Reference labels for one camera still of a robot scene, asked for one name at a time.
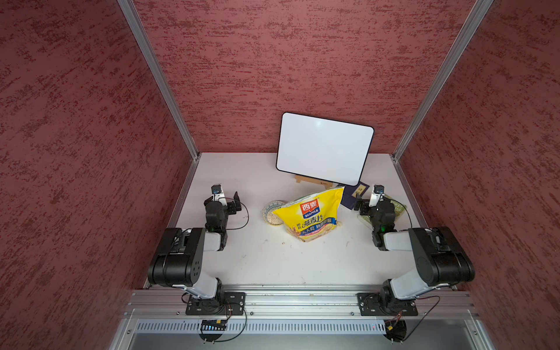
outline metal corner post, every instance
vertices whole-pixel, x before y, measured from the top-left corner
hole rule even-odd
[[[459,34],[457,34],[457,38],[455,38],[451,49],[449,49],[449,52],[447,53],[447,56],[445,57],[440,70],[437,72],[436,77],[433,79],[432,85],[426,93],[426,97],[424,97],[424,100],[420,104],[420,107],[418,108],[416,114],[412,118],[412,121],[408,125],[407,130],[404,132],[403,137],[400,139],[400,142],[397,145],[395,152],[393,153],[395,161],[398,162],[402,157],[404,150],[406,150],[416,130],[418,130],[418,127],[420,126],[420,124],[422,124],[424,117],[430,110],[433,102],[436,100],[436,97],[443,88],[445,82],[447,81],[447,78],[449,78],[449,75],[451,75],[451,72],[455,68],[455,65],[459,61],[459,58],[461,58],[463,51],[465,51],[466,46],[469,44],[471,38],[482,22],[482,19],[486,15],[486,12],[488,12],[488,9],[490,8],[490,5],[492,5],[493,1],[494,0],[477,0],[474,3],[474,6],[470,10],[465,23],[459,31]]]
[[[420,210],[420,206],[416,201],[416,197],[412,192],[412,188],[408,183],[407,177],[404,176],[403,169],[400,167],[399,162],[395,158],[392,158],[392,161],[393,161],[393,165],[395,166],[396,173],[399,175],[400,182],[403,184],[404,192],[407,194],[408,200],[410,201],[410,206],[412,207],[412,211],[414,212],[414,215],[416,215],[416,219],[418,220],[418,223],[420,224],[421,227],[429,227],[428,223],[426,222],[426,219],[424,218],[424,214],[422,214],[422,211]]]
[[[160,63],[157,60],[156,53],[153,51],[153,47],[150,44],[150,40],[148,39],[148,35],[144,30],[144,26],[142,25],[142,21],[140,20],[140,16],[138,16],[138,12],[134,6],[132,0],[118,0],[119,6],[123,11],[124,17],[127,19],[128,25],[132,30],[132,34],[136,38],[136,42],[140,47],[140,51],[144,55],[144,59],[148,63],[150,71],[152,71],[153,77],[157,82],[158,87],[160,88],[161,94],[164,97],[165,103],[167,103],[167,107],[169,108],[177,127],[179,128],[179,132],[185,141],[186,146],[189,149],[190,155],[193,160],[198,159],[198,149],[194,144],[194,139],[189,133],[189,130],[186,127],[185,120],[183,119],[183,115],[181,114],[181,110],[173,97],[173,92],[167,83],[165,78],[164,72],[161,69]]]
[[[179,193],[179,197],[177,198],[177,202],[175,203],[175,207],[173,208],[173,212],[171,213],[171,218],[169,219],[169,223],[167,224],[168,227],[176,227],[177,221],[179,220],[179,215],[183,210],[183,205],[185,204],[186,195],[189,192],[189,188],[191,183],[193,182],[194,173],[197,170],[199,158],[193,159],[193,162],[190,164],[189,172],[186,175],[185,183],[181,188],[181,192]]]

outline mounting plate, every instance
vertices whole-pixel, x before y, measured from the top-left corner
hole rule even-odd
[[[229,304],[231,306],[231,315],[232,316],[242,316],[245,310],[245,293],[242,292],[224,292],[223,299],[226,304],[226,308],[228,309]],[[229,316],[230,311],[223,310],[220,315]],[[203,307],[197,307],[195,303],[195,299],[190,298],[189,304],[186,307],[185,315],[190,316],[216,316],[214,310],[208,310]]]
[[[395,316],[396,314],[387,314],[381,311],[377,296],[379,293],[358,293],[358,306],[362,316]],[[403,316],[418,316],[418,310],[414,300],[403,300],[406,307],[403,308]]]

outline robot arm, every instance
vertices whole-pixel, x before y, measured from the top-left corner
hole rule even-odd
[[[221,251],[227,242],[227,219],[241,210],[237,192],[228,202],[217,184],[212,196],[204,201],[206,225],[204,228],[167,228],[148,268],[148,281],[163,287],[180,288],[191,295],[189,310],[208,312],[225,305],[225,294],[218,278],[202,271],[204,251]],[[228,295],[230,303],[235,297]]]
[[[401,311],[417,315],[413,300],[418,296],[474,279],[474,267],[448,227],[395,231],[395,208],[390,200],[384,200],[383,186],[375,185],[370,202],[359,200],[355,210],[370,217],[372,239],[379,250],[412,251],[416,265],[385,281],[379,293],[365,299],[358,295],[363,315],[396,315]]]

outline whiteboard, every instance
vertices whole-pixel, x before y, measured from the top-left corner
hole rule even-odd
[[[373,137],[365,125],[284,113],[276,169],[355,186]]]

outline black cable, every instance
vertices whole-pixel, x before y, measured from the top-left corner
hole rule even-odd
[[[189,292],[184,292],[183,295],[181,295],[181,301],[183,302],[183,304],[188,304],[188,303],[189,303],[189,302],[187,302],[187,301],[185,301],[185,300],[183,299],[183,297],[184,297],[185,295],[187,295],[187,294],[190,295]]]
[[[231,305],[239,305],[236,302],[232,302]],[[224,343],[224,342],[229,342],[230,340],[234,340],[235,338],[239,337],[241,335],[241,333],[243,333],[243,331],[245,330],[245,328],[247,327],[247,311],[245,311],[245,308],[243,308],[243,313],[245,314],[245,324],[243,325],[243,328],[241,329],[241,331],[233,338],[230,339],[226,339],[226,340],[214,340],[212,343]],[[204,333],[202,333],[202,327],[200,328],[200,337],[202,338],[202,336],[204,335]]]
[[[249,210],[247,209],[247,206],[244,205],[240,200],[237,200],[237,199],[233,199],[233,198],[229,198],[229,197],[221,197],[221,198],[231,199],[231,200],[234,201],[234,202],[239,202],[242,206],[245,207],[245,210],[247,211],[247,222],[246,222],[243,226],[238,227],[238,228],[227,228],[227,227],[226,227],[226,230],[239,230],[239,229],[241,229],[241,228],[247,226],[247,224],[249,223]]]
[[[407,212],[408,215],[408,220],[410,221],[410,228],[412,228],[412,219],[410,218],[410,214],[408,213],[408,209],[404,206],[403,203],[399,202],[398,200],[394,200],[394,199],[389,199],[392,200],[393,202],[397,202],[399,203],[401,206],[403,206],[404,210]]]
[[[416,326],[410,331],[410,333],[408,333],[408,335],[402,340],[402,342],[405,341],[405,340],[407,340],[408,338],[410,338],[410,336],[412,335],[412,333],[414,333],[414,331],[418,328],[418,326],[420,325],[420,323],[422,323],[422,321],[424,320],[424,318],[430,313],[430,311],[433,310],[434,307],[437,306],[437,304],[440,303],[440,300],[441,300],[441,297],[440,297],[439,295],[432,295],[432,296],[425,297],[425,298],[416,298],[416,300],[422,300],[422,299],[429,299],[429,298],[435,298],[435,297],[437,297],[437,302],[436,302],[435,304],[433,304],[432,307],[430,307],[430,309],[428,310],[427,313],[424,314],[424,316],[422,316],[422,318],[420,319],[420,322],[418,322],[418,323],[416,324]]]
[[[366,300],[368,300],[369,298],[371,298],[372,296],[374,296],[374,295],[376,295],[376,294],[379,294],[379,292],[376,292],[376,293],[372,293],[372,294],[370,294],[370,295],[366,296],[366,297],[365,297],[365,298],[363,299],[363,301],[366,301]]]
[[[165,275],[165,263],[166,263],[166,261],[167,261],[167,257],[169,256],[169,253],[171,252],[171,249],[173,249],[173,246],[174,246],[175,243],[177,243],[177,242],[179,242],[179,238],[177,237],[177,239],[175,239],[175,237],[173,237],[173,243],[171,243],[171,247],[169,247],[169,250],[167,251],[167,254],[165,254],[164,263],[163,263],[163,265],[161,266],[161,271],[162,271],[162,273],[164,274],[164,283],[165,283],[165,284],[167,284],[167,278],[165,278],[165,277],[166,277],[166,275]]]

